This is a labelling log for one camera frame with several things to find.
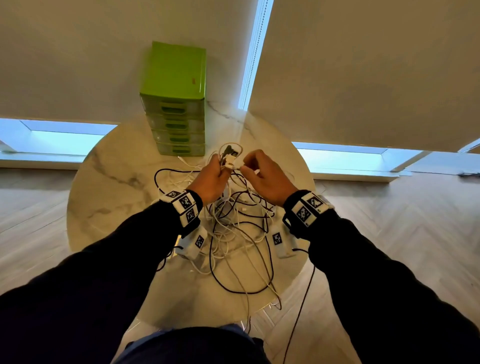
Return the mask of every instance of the marble tabletop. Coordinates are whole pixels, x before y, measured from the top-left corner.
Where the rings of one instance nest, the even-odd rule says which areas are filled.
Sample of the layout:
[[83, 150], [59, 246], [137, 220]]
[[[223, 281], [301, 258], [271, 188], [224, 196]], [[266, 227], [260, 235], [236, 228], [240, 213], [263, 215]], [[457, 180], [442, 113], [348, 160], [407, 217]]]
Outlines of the marble tabletop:
[[[265, 120], [233, 107], [208, 103], [205, 128], [206, 156], [224, 143], [238, 142], [244, 148], [236, 161], [241, 165], [241, 160], [248, 152], [261, 148], [280, 165], [298, 188], [315, 189], [312, 176], [299, 152], [287, 137]], [[185, 159], [191, 165], [204, 162], [204, 158]], [[158, 153], [144, 115], [117, 126], [100, 140], [80, 166], [70, 192], [67, 233], [71, 249], [80, 251], [105, 237], [127, 217], [158, 199], [153, 176], [160, 168], [189, 170], [178, 158]], [[173, 187], [168, 185], [167, 173], [159, 174], [157, 181], [163, 190]], [[277, 223], [282, 215], [283, 209], [278, 208], [274, 218]], [[207, 224], [203, 212], [200, 216], [202, 224]], [[250, 233], [258, 235], [255, 230], [250, 230]], [[299, 241], [299, 246], [306, 248], [308, 243]], [[268, 257], [265, 240], [258, 243], [258, 247]], [[264, 279], [268, 279], [258, 252], [254, 247], [249, 249], [252, 249], [249, 254], [252, 262]], [[306, 254], [299, 253], [294, 257], [279, 259], [272, 247], [273, 282], [279, 294], [293, 282], [307, 260]], [[248, 260], [245, 249], [228, 255], [228, 262], [245, 289], [255, 291], [265, 286]], [[225, 260], [218, 261], [214, 272], [225, 286], [242, 291]], [[275, 299], [270, 290], [250, 294], [250, 314]], [[159, 328], [220, 326], [245, 320], [246, 317], [245, 294], [224, 290], [211, 274], [199, 274], [190, 261], [179, 256], [171, 258], [165, 268], [155, 275], [137, 315], [138, 319]]]

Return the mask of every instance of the green drawer unit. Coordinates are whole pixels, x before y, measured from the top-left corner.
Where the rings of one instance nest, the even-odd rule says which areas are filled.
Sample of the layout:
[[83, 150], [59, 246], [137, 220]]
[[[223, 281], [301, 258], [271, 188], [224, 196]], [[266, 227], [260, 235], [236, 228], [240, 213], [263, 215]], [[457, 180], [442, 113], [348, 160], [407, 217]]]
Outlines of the green drawer unit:
[[150, 124], [150, 128], [154, 130], [184, 133], [203, 133], [205, 131], [205, 121], [203, 118], [192, 119], [181, 116], [170, 116], [165, 118], [163, 115], [147, 114], [147, 120]]
[[205, 133], [182, 133], [152, 130], [157, 143], [173, 144], [205, 144]]
[[205, 155], [205, 144], [157, 143], [156, 147], [164, 156], [202, 157]]
[[206, 50], [152, 42], [140, 97], [146, 113], [204, 117]]

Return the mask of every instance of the black sleeve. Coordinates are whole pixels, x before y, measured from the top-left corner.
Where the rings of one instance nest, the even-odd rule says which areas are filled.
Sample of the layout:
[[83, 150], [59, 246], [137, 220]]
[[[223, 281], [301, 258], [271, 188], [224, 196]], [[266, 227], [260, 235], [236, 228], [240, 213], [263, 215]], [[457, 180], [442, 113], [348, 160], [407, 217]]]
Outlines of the black sleeve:
[[0, 296], [2, 363], [109, 364], [180, 232], [172, 204], [157, 202]]
[[[304, 194], [289, 197], [285, 210]], [[335, 310], [362, 363], [480, 363], [478, 328], [351, 221], [330, 209], [303, 230], [311, 242], [310, 260], [326, 274]]]

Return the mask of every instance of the herringbone wood floor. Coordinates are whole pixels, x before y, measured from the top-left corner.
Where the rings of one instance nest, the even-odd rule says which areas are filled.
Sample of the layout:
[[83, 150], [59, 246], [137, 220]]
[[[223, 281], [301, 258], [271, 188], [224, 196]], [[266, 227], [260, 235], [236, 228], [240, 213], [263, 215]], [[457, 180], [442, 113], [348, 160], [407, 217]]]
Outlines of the herringbone wood floor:
[[[0, 293], [27, 283], [69, 254], [65, 211], [73, 171], [0, 169]], [[391, 184], [317, 182], [339, 214], [393, 259], [405, 263], [443, 300], [480, 325], [480, 181], [414, 174]], [[273, 363], [285, 346], [312, 272], [307, 264], [266, 308], [251, 334], [265, 340]], [[287, 363], [359, 363], [317, 271]]]

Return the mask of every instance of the person's left arm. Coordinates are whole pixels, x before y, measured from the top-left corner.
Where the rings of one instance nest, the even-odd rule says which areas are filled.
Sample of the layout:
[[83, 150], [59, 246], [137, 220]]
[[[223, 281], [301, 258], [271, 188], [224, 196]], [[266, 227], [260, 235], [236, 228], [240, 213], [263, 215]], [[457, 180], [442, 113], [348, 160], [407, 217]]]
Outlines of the person's left arm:
[[[189, 187], [199, 211], [228, 177], [212, 158]], [[0, 296], [2, 362], [110, 363], [181, 231], [173, 205], [159, 201]]]

